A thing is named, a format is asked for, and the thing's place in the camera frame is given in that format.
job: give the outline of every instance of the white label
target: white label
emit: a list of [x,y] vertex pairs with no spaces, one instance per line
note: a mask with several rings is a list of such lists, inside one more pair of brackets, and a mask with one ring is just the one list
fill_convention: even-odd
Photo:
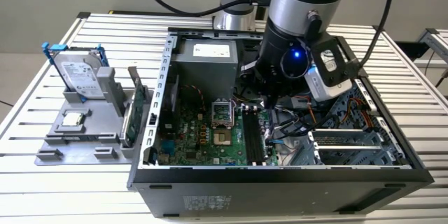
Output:
[[196,44],[193,56],[231,58],[231,47],[229,45]]
[[227,210],[231,205],[232,196],[184,196],[187,210]]
[[72,86],[85,98],[104,98],[92,67],[84,62],[63,62]]

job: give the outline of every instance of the wire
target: wire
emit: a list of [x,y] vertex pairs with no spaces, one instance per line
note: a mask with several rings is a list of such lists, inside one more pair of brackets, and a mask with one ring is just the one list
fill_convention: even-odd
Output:
[[4,105],[8,105],[8,106],[11,106],[11,107],[13,107],[15,105],[12,105],[11,103],[8,103],[8,102],[4,102],[4,101],[1,101],[0,100],[0,103],[3,103]]
[[163,7],[165,7],[168,10],[171,10],[173,13],[181,14],[181,15],[187,15],[187,16],[196,16],[196,17],[201,17],[205,16],[208,14],[216,13],[220,10],[224,10],[225,8],[229,8],[235,5],[240,5],[240,4],[252,4],[253,1],[252,0],[235,0],[213,9],[205,10],[203,12],[199,13],[189,13],[189,12],[184,12],[183,10],[176,9],[175,7],[172,7],[169,4],[167,4],[163,0],[155,0]]
[[296,149],[293,149],[293,151],[292,152],[289,152],[288,153],[288,155],[281,159],[281,165],[284,165],[283,163],[284,163],[284,161],[285,161],[285,159],[287,159],[287,157],[292,154],[292,153],[295,153],[297,151],[297,148]]
[[313,124],[312,126],[309,126],[305,130],[303,130],[300,132],[296,132],[296,131],[289,132],[288,134],[285,134],[281,137],[277,137],[276,139],[280,140],[280,139],[284,139],[284,138],[287,138],[289,136],[292,136],[292,137],[305,136],[311,130],[313,130],[315,128],[321,127],[323,124],[327,123],[327,121],[329,119],[335,119],[336,121],[339,121],[339,117],[336,115],[328,114],[328,115],[325,115],[325,117],[316,124]]
[[435,56],[435,52],[436,51],[432,52],[432,55],[429,57],[429,60],[428,60],[427,66],[425,66],[425,76],[427,76],[427,71],[428,71],[428,67],[429,67],[429,63],[431,63],[432,57]]
[[443,77],[439,79],[437,84],[436,84],[436,86],[435,86],[436,88],[440,86],[440,84],[441,84],[441,82],[443,82],[444,79],[445,79],[445,78],[443,78]]
[[311,97],[307,95],[305,97],[301,97],[299,95],[295,95],[293,97],[296,98],[305,98],[308,100],[308,110],[309,110],[309,115],[313,118],[313,122],[316,123],[316,117],[315,117],[315,113],[313,113],[313,109],[311,108]]
[[383,32],[383,29],[384,29],[384,24],[385,24],[385,21],[387,21],[387,16],[389,14],[389,9],[391,9],[391,5],[392,5],[392,0],[387,0],[385,1],[385,6],[384,6],[384,11],[383,11],[383,17],[381,17],[381,21],[380,21],[380,24],[379,24],[379,27],[376,29],[376,33],[373,35],[373,39],[372,39],[372,43],[369,45],[369,48],[367,50],[367,53],[365,53],[365,56],[360,62],[360,67],[364,66],[365,62],[369,60],[371,58],[371,55],[372,55],[372,51],[373,51],[373,47],[376,45],[376,42],[379,40],[379,37],[380,37],[380,34]]
[[201,90],[200,90],[196,86],[193,86],[193,85],[184,85],[184,86],[181,86],[181,88],[193,88],[193,89],[196,89],[199,95],[201,96],[201,101],[203,101],[203,111],[205,111],[205,102],[204,102],[204,95],[203,95]]
[[285,59],[285,55],[287,55],[287,54],[288,54],[288,52],[285,52],[285,53],[283,54],[281,59],[280,59],[280,69],[281,69],[281,74],[283,74],[283,76],[284,76],[287,79],[289,79],[289,80],[297,80],[297,79],[301,78],[301,77],[307,74],[307,72],[308,72],[308,68],[309,68],[309,60],[307,59],[307,69],[304,70],[304,72],[301,73],[301,75],[292,77],[292,76],[289,76],[289,75],[287,74],[287,72],[285,72],[285,67],[283,66],[283,63],[284,63],[284,59]]
[[[349,98],[348,104],[347,104],[347,114],[345,114],[341,122],[345,122],[347,119],[348,119],[349,112],[352,111],[352,101],[356,102],[356,105],[365,104],[360,99]],[[367,116],[364,111],[361,111],[361,115],[363,115],[367,127],[373,127],[373,123],[372,123],[372,121],[369,121],[369,117]]]
[[[359,98],[353,98],[356,101],[359,101],[363,105],[365,105],[364,101]],[[367,111],[361,111],[361,114],[363,114],[363,117],[364,117],[364,120],[368,124],[368,126],[373,127],[373,122],[371,120],[371,117],[367,115]]]
[[243,87],[241,92],[240,92],[240,96],[244,95],[244,91],[245,91],[245,89],[247,89],[247,86]]

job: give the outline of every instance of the black cable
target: black cable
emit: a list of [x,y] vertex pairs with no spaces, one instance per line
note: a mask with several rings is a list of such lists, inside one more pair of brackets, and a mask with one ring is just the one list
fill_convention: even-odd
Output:
[[435,52],[436,51],[432,52],[432,55],[429,57],[429,60],[428,60],[427,66],[425,66],[425,76],[427,76],[427,71],[428,71],[428,67],[429,67],[429,63],[431,63],[432,57],[435,56]]
[[335,119],[335,117],[337,117],[337,116],[332,115],[332,114],[328,114],[315,125],[312,125],[311,127],[308,127],[304,131],[296,132],[296,130],[293,130],[292,132],[289,132],[284,136],[277,137],[276,140],[281,140],[281,139],[284,139],[284,138],[287,138],[289,136],[293,136],[293,137],[305,136],[311,130],[321,127],[323,124],[327,123],[327,121],[329,119]]
[[241,90],[240,96],[243,96],[243,95],[244,95],[244,91],[245,91],[245,89],[247,89],[247,85],[243,87],[243,90]]
[[365,56],[360,62],[360,67],[364,66],[365,62],[369,60],[371,58],[371,55],[372,55],[372,51],[373,51],[373,47],[376,45],[376,42],[379,40],[379,37],[380,37],[380,34],[383,32],[383,29],[384,29],[384,24],[385,24],[385,21],[387,21],[387,16],[389,14],[389,9],[391,9],[391,4],[392,4],[392,0],[387,0],[385,1],[385,7],[384,7],[384,11],[383,11],[383,17],[381,17],[381,21],[380,21],[380,24],[379,24],[379,27],[376,29],[376,33],[373,35],[373,39],[372,39],[372,43],[369,45],[369,48],[367,50],[367,53],[365,53]]
[[439,79],[437,84],[436,84],[436,88],[440,86],[440,84],[441,84],[441,82],[443,82],[444,79],[445,78],[443,78],[443,77]]
[[13,105],[12,105],[11,103],[4,102],[4,101],[1,101],[1,100],[0,100],[0,103],[3,103],[4,105],[8,105],[8,106],[11,106],[11,107],[13,107]]
[[173,13],[177,13],[177,14],[181,14],[181,15],[185,15],[185,16],[196,16],[196,17],[201,17],[201,16],[205,16],[208,14],[212,14],[212,13],[216,13],[219,12],[220,10],[224,10],[225,8],[229,8],[235,5],[240,5],[240,4],[251,4],[252,3],[252,0],[235,0],[213,9],[209,9],[209,10],[205,10],[203,12],[199,12],[199,13],[189,13],[189,12],[184,12],[179,9],[176,9],[175,7],[172,7],[171,5],[168,5],[163,0],[155,0],[163,7],[165,7],[168,10],[171,10]]
[[308,60],[308,54],[307,54],[307,69],[304,70],[303,74],[299,75],[299,76],[289,76],[285,72],[285,67],[283,66],[283,63],[284,63],[284,59],[285,59],[285,55],[287,55],[288,52],[285,52],[281,56],[281,59],[280,59],[280,70],[281,70],[281,74],[283,76],[289,79],[289,80],[297,80],[299,78],[301,78],[307,72],[308,72],[308,68],[309,68],[309,60]]

